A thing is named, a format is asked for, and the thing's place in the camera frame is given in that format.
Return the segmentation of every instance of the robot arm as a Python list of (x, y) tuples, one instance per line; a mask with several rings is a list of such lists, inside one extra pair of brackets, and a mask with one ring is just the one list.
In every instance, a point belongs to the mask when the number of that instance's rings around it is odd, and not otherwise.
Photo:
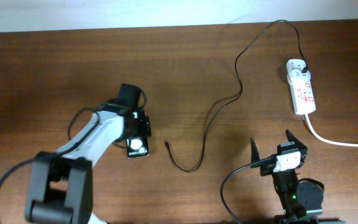
[[(123, 84), (118, 99), (103, 103), (89, 123), (66, 145), (64, 152), (83, 138), (95, 122), (99, 124), (73, 151), (62, 157), (33, 163), (25, 205), (25, 219), (33, 223), (106, 224), (93, 212), (92, 168), (112, 142), (127, 140), (128, 158), (149, 155), (149, 118), (139, 109), (141, 90)], [(37, 157), (51, 155), (40, 152)], [(67, 181), (67, 190), (50, 187), (51, 182)]]

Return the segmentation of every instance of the white wall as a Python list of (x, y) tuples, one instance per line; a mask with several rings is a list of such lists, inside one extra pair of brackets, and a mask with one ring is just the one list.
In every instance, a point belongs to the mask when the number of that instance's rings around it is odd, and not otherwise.
[(358, 19), (354, 0), (0, 0), (0, 32)]

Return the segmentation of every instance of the cable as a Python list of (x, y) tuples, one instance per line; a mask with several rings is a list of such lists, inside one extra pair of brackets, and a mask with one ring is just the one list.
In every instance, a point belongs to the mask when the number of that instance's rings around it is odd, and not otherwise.
[(165, 147), (167, 148), (168, 150), (168, 153), (169, 153), (169, 156), (171, 158), (171, 161), (173, 162), (173, 164), (180, 170), (182, 170), (183, 172), (187, 172), (187, 173), (191, 173), (191, 172), (194, 172), (194, 171), (197, 171), (198, 168), (200, 168), (201, 166), (201, 163), (203, 162), (203, 159), (204, 159), (204, 154), (205, 154), (205, 142), (206, 142), (206, 137), (208, 135), (208, 131), (209, 131), (209, 128), (211, 127), (213, 121), (215, 120), (215, 118), (217, 117), (217, 115), (229, 104), (233, 103), (234, 101), (238, 100), (240, 98), (240, 96), (242, 95), (242, 81), (241, 81), (241, 78), (240, 78), (240, 75), (239, 75), (239, 72), (237, 71), (237, 61), (239, 60), (240, 56), (248, 50), (248, 48), (268, 29), (270, 28), (272, 25), (278, 23), (278, 22), (285, 22), (289, 25), (291, 25), (294, 29), (295, 29), (295, 32), (296, 32), (296, 36), (298, 38), (298, 49), (299, 49), (299, 53), (302, 57), (302, 59), (305, 61), (305, 64), (306, 64), (306, 67), (303, 69), (304, 71), (302, 72), (307, 72), (308, 71), (308, 63), (305, 59), (305, 57), (303, 56), (303, 53), (302, 53), (302, 50), (301, 50), (301, 44), (300, 44), (300, 36), (299, 36), (299, 31), (298, 29), (289, 21), (286, 21), (286, 20), (283, 20), (283, 19), (280, 19), (280, 20), (277, 20), (277, 21), (274, 21), (272, 23), (270, 23), (264, 30), (262, 30), (258, 36), (236, 57), (236, 60), (234, 61), (234, 71), (236, 72), (236, 75), (237, 75), (237, 79), (239, 81), (239, 84), (240, 84), (240, 91), (239, 91), (239, 94), (238, 96), (231, 100), (231, 101), (228, 101), (227, 103), (225, 103), (219, 110), (218, 112), (215, 113), (215, 115), (212, 117), (211, 121), (209, 122), (208, 126), (206, 127), (206, 130), (204, 132), (204, 137), (203, 137), (203, 149), (201, 151), (201, 156), (200, 156), (200, 159), (198, 161), (198, 163), (194, 166), (194, 168), (190, 169), (190, 170), (186, 170), (182, 167), (180, 167), (174, 160), (173, 156), (172, 156), (172, 153), (171, 153), (171, 149), (170, 149), (170, 145), (168, 143), (168, 141), (164, 141), (164, 144), (165, 144)]
[(242, 224), (242, 222), (240, 221), (240, 219), (238, 219), (236, 217), (236, 215), (230, 210), (229, 206), (227, 205), (226, 201), (224, 200), (224, 197), (223, 197), (223, 188), (224, 188), (224, 185), (226, 184), (226, 182), (230, 179), (230, 177), (232, 177), (234, 174), (236, 174), (237, 172), (239, 172), (240, 170), (243, 170), (245, 168), (248, 168), (250, 166), (259, 166), (261, 164), (263, 164), (265, 161), (268, 161), (270, 158), (265, 158), (265, 159), (261, 159), (260, 161), (258, 162), (253, 162), (253, 163), (250, 163), (250, 164), (247, 164), (245, 166), (242, 166), (238, 169), (236, 169), (235, 171), (231, 172), (229, 175), (227, 175), (227, 177), (223, 180), (222, 182), (222, 185), (221, 185), (221, 199), (222, 199), (222, 203), (224, 205), (224, 207), (226, 208), (226, 210), (230, 213), (231, 217), (233, 217), (233, 219), (235, 219), (235, 221), (238, 223), (238, 224)]
[(329, 143), (329, 144), (338, 145), (338, 146), (358, 147), (358, 144), (330, 141), (330, 140), (327, 140), (327, 139), (321, 137), (320, 135), (318, 135), (318, 134), (316, 133), (316, 131), (314, 131), (314, 129), (313, 129), (311, 123), (310, 123), (310, 119), (309, 119), (308, 114), (305, 114), (305, 115), (304, 115), (304, 118), (306, 119), (306, 123), (307, 123), (308, 128), (309, 128), (309, 130), (311, 131), (311, 133), (312, 133), (316, 138), (318, 138), (320, 141), (323, 141), (323, 142), (326, 142), (326, 143)]
[(72, 121), (70, 122), (70, 125), (69, 125), (69, 132), (68, 132), (68, 137), (71, 139), (70, 137), (70, 129), (71, 129), (71, 126), (73, 125), (73, 123), (75, 122), (75, 120), (77, 119), (77, 117), (84, 111), (86, 110), (91, 110), (93, 111), (94, 113), (96, 113), (98, 119), (96, 120), (95, 124), (92, 126), (92, 128), (76, 143), (74, 143), (74, 145), (72, 147), (70, 147), (69, 149), (67, 149), (66, 151), (63, 151), (63, 152), (59, 152), (59, 153), (55, 153), (55, 154), (52, 154), (52, 155), (49, 155), (49, 156), (43, 156), (43, 157), (35, 157), (35, 158), (32, 158), (32, 159), (28, 159), (26, 161), (23, 161), (23, 162), (20, 162), (18, 164), (16, 164), (14, 167), (10, 168), (0, 179), (0, 189), (2, 187), (2, 185), (4, 184), (5, 180), (11, 175), (13, 174), (17, 169), (21, 168), (21, 167), (24, 167), (32, 162), (35, 162), (35, 161), (41, 161), (41, 160), (49, 160), (49, 159), (55, 159), (55, 158), (58, 158), (58, 157), (62, 157), (64, 154), (67, 154), (71, 151), (73, 151), (74, 149), (76, 149), (91, 133), (92, 131), (99, 125), (100, 123), (100, 115), (99, 113), (93, 109), (93, 108), (83, 108), (81, 110), (79, 110), (79, 112), (77, 112), (77, 114), (74, 116), (74, 118), (72, 119)]

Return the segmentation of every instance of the brown tabletop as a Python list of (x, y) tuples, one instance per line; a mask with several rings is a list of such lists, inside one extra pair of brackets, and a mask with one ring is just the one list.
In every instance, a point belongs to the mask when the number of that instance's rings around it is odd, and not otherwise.
[[(295, 24), (312, 76), (316, 132), (358, 143), (358, 21)], [(0, 34), (0, 177), (39, 151), (64, 145), (80, 108), (116, 97), (120, 84), (130, 83), (148, 96), (150, 156), (128, 160), (125, 150), (106, 151), (93, 172), (99, 217), (112, 223), (231, 221), (219, 196), (221, 182), (249, 163), (250, 137), (267, 157), (287, 141), (289, 129), (309, 148), (300, 177), (326, 186), (321, 218), (358, 223), (358, 148), (317, 140), (293, 112), (285, 64), (300, 56), (286, 24), (272, 27), (240, 58), (244, 92), (212, 125), (200, 170), (186, 174), (169, 160), (164, 140), (183, 167), (198, 161), (208, 111), (238, 92), (234, 59), (266, 25)], [(73, 132), (87, 119), (89, 113)], [(3, 223), (25, 223), (29, 174), (30, 166), (4, 184)], [(272, 178), (260, 177), (257, 169), (235, 175), (225, 196), (245, 222), (283, 213)]]

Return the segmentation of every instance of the wooden table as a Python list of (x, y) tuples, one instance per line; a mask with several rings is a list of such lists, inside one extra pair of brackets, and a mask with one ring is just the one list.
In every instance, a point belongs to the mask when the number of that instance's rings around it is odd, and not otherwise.
[[(308, 59), (317, 110), (315, 130), (358, 142), (358, 21), (296, 22)], [(289, 129), (309, 147), (300, 177), (326, 186), (321, 218), (358, 223), (358, 148), (323, 143), (293, 112), (285, 64), (300, 58), (296, 35), (277, 24), (239, 60), (244, 93), (209, 133), (199, 171), (186, 174), (201, 152), (203, 127), (215, 101), (238, 92), (237, 54), (267, 24), (68, 30), (0, 34), (0, 177), (14, 164), (67, 142), (67, 126), (84, 106), (117, 96), (121, 83), (141, 87), (153, 136), (151, 155), (126, 159), (110, 147), (94, 169), (94, 211), (112, 223), (231, 221), (219, 188), (230, 171), (249, 163), (249, 138), (267, 157)], [(214, 113), (219, 105), (212, 109)], [(81, 129), (89, 119), (76, 123)], [(3, 223), (24, 223), (30, 166), (12, 175), (0, 194)], [(283, 213), (271, 177), (243, 170), (225, 188), (245, 222)]]

